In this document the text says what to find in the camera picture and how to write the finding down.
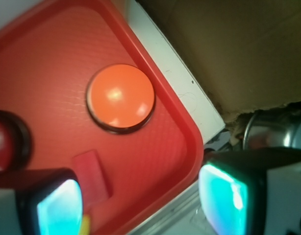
cardboard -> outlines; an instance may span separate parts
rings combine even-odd
[[[301,101],[301,1],[138,2],[226,123]]]

red rectangular piece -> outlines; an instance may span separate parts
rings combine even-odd
[[[81,186],[85,213],[92,205],[110,197],[96,151],[92,150],[75,156],[73,170]]]

